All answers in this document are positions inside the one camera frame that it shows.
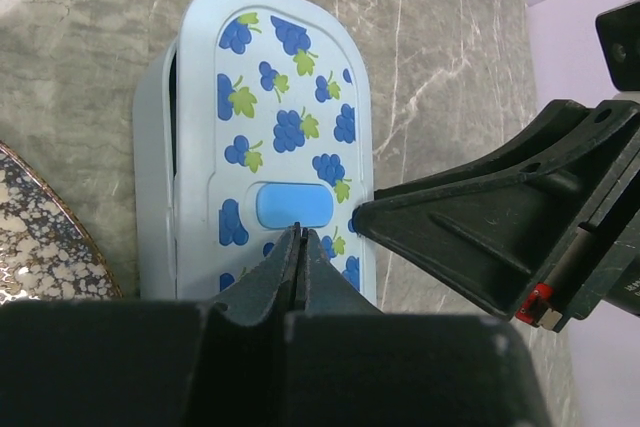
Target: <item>green leaf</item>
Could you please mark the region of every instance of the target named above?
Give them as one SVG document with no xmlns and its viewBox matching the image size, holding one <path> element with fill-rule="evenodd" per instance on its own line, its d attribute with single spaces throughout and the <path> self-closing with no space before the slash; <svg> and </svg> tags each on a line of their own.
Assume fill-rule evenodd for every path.
<svg viewBox="0 0 640 427">
<path fill-rule="evenodd" d="M 244 25 L 252 25 L 258 23 L 258 14 L 256 12 L 249 12 L 238 17 L 238 23 Z"/>
<path fill-rule="evenodd" d="M 344 255 L 344 246 L 345 245 L 346 245 L 346 242 L 344 241 L 344 239 L 342 237 L 338 237 L 336 240 L 333 241 L 333 251 L 336 254 Z"/>
<path fill-rule="evenodd" d="M 340 99 L 340 86 L 335 81 L 329 84 L 327 90 L 332 99 Z"/>
<path fill-rule="evenodd" d="M 289 90 L 289 78 L 286 75 L 278 74 L 276 75 L 276 78 L 273 79 L 273 85 L 275 85 L 276 89 L 284 94 Z"/>
<path fill-rule="evenodd" d="M 251 93 L 249 87 L 242 87 L 229 96 L 229 101 L 233 104 L 233 112 L 236 115 L 244 114 L 250 119 L 255 116 L 254 104 L 258 102 L 256 96 Z"/>
<path fill-rule="evenodd" d="M 313 67 L 316 63 L 304 50 L 298 49 L 298 53 L 293 58 L 293 61 L 298 65 L 298 75 L 313 75 Z"/>
<path fill-rule="evenodd" d="M 349 191 L 351 187 L 343 181 L 339 180 L 336 182 L 336 186 L 333 188 L 333 191 L 336 193 L 336 197 L 338 198 L 338 203 L 341 204 L 345 200 L 349 198 Z"/>
<path fill-rule="evenodd" d="M 314 119 L 311 114 L 307 114 L 302 122 L 300 122 L 300 130 L 302 130 L 307 139 L 311 137 L 317 139 L 320 136 L 320 132 L 318 132 L 318 121 Z"/>
<path fill-rule="evenodd" d="M 244 165 L 249 167 L 249 170 L 255 174 L 260 166 L 264 165 L 262 162 L 262 154 L 260 152 L 247 152 L 244 156 Z"/>
</svg>

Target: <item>marble countertop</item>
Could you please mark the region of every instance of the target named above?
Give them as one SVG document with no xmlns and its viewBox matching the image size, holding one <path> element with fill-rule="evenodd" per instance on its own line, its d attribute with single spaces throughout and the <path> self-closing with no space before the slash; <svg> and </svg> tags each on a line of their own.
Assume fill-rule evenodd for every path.
<svg viewBox="0 0 640 427">
<path fill-rule="evenodd" d="M 92 234 L 136 291 L 131 105 L 190 0 L 0 0 L 0 139 Z M 376 187 L 471 161 L 535 115 L 524 0 L 310 0 L 349 30 L 372 87 Z M 477 312 L 378 254 L 388 312 Z M 519 325 L 556 425 L 578 425 L 565 334 Z"/>
</svg>

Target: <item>red component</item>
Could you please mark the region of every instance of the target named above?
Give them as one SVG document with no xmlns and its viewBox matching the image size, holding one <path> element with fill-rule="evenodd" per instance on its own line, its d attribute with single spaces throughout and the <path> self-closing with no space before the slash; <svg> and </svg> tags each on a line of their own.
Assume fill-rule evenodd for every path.
<svg viewBox="0 0 640 427">
<path fill-rule="evenodd" d="M 553 295 L 553 288 L 547 284 L 536 285 L 536 288 L 529 294 L 529 297 L 524 301 L 520 310 L 516 312 L 516 319 L 525 324 L 535 325 L 538 321 L 538 313 L 540 312 L 540 302 L 548 302 L 551 295 Z"/>
</svg>

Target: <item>black mechanical part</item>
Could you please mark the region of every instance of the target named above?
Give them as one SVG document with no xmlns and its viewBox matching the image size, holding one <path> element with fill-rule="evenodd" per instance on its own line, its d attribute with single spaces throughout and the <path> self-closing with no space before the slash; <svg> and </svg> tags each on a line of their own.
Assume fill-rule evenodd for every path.
<svg viewBox="0 0 640 427">
<path fill-rule="evenodd" d="M 502 319 L 539 284 L 553 295 L 534 325 L 555 332 L 602 298 L 637 313 L 620 279 L 638 272 L 639 113 L 553 101 L 493 153 L 377 191 L 354 228 Z"/>
<path fill-rule="evenodd" d="M 0 309 L 7 426 L 549 426 L 527 348 L 490 317 L 380 315 L 314 231 L 208 302 Z"/>
<path fill-rule="evenodd" d="M 596 30 L 613 85 L 640 91 L 640 1 L 600 14 Z"/>
</svg>

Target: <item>speckled plate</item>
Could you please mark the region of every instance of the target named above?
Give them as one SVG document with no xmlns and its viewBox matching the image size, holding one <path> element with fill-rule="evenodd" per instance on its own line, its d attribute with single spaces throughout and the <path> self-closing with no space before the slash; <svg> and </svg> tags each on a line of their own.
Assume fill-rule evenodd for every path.
<svg viewBox="0 0 640 427">
<path fill-rule="evenodd" d="M 0 304 L 121 295 L 78 219 L 0 142 Z"/>
</svg>

